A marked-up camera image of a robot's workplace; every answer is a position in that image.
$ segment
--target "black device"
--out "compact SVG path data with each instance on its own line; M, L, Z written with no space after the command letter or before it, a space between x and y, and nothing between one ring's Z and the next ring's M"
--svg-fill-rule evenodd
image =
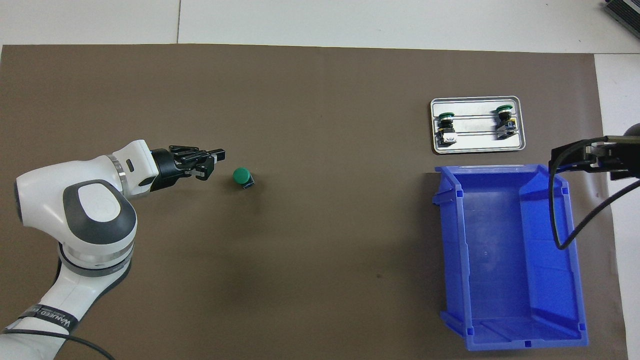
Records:
M194 146L170 145L169 150L151 150L159 174L151 184L151 191L173 186L178 179L196 175L198 180L207 180L216 162L224 160L223 149L200 150Z
M640 0L607 0L604 11L640 38Z
M611 180L636 177L640 179L640 124L630 127L623 136L601 136L569 143L551 150L549 161L549 215L556 247L566 249L576 235L601 210L631 190L640 187L640 180L624 187L593 209L578 224L565 241L560 242L554 209L554 178L567 171L609 172Z

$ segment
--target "aluminum tray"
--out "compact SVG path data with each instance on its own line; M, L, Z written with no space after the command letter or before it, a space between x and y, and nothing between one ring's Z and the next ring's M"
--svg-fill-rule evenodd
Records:
M498 139L496 125L499 123L495 109L500 105L512 105L512 117L516 119L518 133L507 139ZM440 146L438 116L441 113L456 114L453 128L458 134L458 142L450 146ZM516 96L487 97L442 97L431 101L431 137L433 149L439 154L464 152L518 151L525 147L524 126L520 100Z

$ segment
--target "brown mat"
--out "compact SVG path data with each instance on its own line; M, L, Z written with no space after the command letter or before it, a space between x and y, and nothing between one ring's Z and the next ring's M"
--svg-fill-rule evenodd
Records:
M435 97L517 95L527 147L438 156ZM134 201L133 268L77 335L119 359L626 359L611 213L579 238L591 344L467 352L445 307L438 165L546 163L602 134L593 56L240 45L6 45L0 72L0 323L36 303L54 240L13 180L115 151L228 151L208 182ZM257 184L239 190L236 167ZM572 174L574 218L606 196ZM61 359L99 359L65 345Z

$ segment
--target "green button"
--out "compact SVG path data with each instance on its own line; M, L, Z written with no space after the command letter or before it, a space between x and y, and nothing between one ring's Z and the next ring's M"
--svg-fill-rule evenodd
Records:
M495 111L511 110L511 109L513 109L513 106L511 105L502 105L502 106L498 106L498 108Z
M234 171L234 181L240 185L246 184L251 178L251 173L246 167L239 167Z

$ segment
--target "blue plastic bin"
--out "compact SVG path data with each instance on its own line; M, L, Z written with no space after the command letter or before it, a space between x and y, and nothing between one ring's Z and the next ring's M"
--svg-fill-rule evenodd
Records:
M469 350L586 346L578 256L556 249L543 165L438 167L447 311ZM556 177L558 233L573 229Z

